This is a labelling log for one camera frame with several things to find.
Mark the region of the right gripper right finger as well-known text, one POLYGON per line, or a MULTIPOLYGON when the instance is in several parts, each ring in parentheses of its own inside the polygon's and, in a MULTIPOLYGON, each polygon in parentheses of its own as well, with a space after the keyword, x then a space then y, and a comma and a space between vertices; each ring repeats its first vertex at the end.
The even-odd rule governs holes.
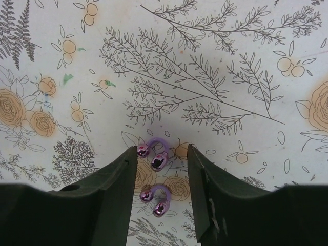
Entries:
POLYGON ((266 191, 188 146, 196 240, 201 245, 327 245, 327 186, 266 191))

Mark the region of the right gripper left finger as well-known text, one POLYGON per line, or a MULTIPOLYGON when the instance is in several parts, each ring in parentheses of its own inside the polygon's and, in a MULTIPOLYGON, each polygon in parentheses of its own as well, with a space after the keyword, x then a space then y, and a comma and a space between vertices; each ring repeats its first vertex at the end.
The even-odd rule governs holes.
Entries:
POLYGON ((1 245, 125 245, 136 171, 130 147, 59 191, 2 184, 1 245))

